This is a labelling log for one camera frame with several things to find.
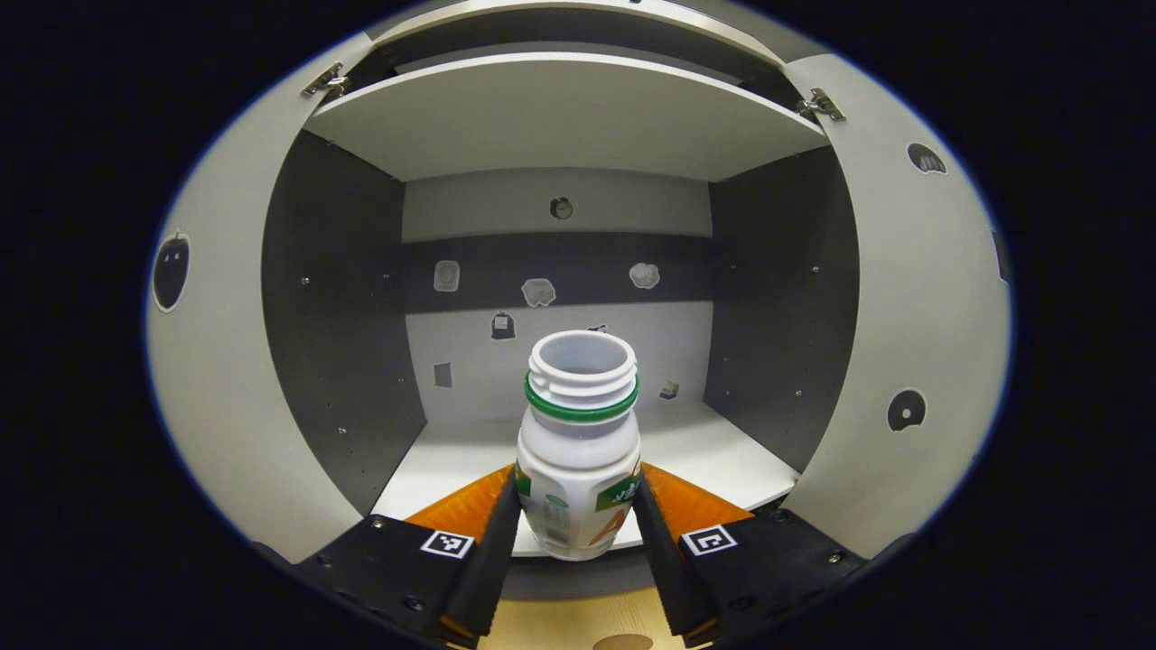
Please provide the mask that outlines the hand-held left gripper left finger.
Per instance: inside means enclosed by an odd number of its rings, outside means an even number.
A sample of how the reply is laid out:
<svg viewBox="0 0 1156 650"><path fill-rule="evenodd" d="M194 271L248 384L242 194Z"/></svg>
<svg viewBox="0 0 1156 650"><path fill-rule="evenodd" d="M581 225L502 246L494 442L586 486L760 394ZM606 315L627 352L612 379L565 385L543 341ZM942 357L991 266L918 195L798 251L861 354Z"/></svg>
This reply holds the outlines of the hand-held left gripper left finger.
<svg viewBox="0 0 1156 650"><path fill-rule="evenodd" d="M368 515L294 576L427 645L475 649L490 633L516 544L516 465L397 519Z"/></svg>

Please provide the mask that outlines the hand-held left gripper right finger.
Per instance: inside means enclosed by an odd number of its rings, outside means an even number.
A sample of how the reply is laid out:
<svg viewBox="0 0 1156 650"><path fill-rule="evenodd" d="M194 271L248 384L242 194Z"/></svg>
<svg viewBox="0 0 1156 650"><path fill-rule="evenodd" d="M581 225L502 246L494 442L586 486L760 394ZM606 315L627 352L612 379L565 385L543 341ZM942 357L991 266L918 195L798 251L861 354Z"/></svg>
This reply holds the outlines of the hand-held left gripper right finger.
<svg viewBox="0 0 1156 650"><path fill-rule="evenodd" d="M686 647L763 636L864 566L785 507L753 514L649 461L640 465L633 514L670 631Z"/></svg>

